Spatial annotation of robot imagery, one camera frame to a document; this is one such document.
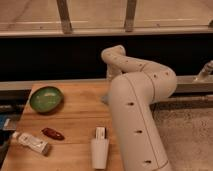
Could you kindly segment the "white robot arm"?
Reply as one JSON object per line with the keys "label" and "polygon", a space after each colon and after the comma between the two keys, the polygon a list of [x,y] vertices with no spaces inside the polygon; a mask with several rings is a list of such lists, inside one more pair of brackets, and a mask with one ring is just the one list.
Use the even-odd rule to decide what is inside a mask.
{"label": "white robot arm", "polygon": [[125,171],[172,171],[150,105],[175,91],[175,72],[128,57],[121,45],[103,50],[101,57],[108,65],[108,104]]}

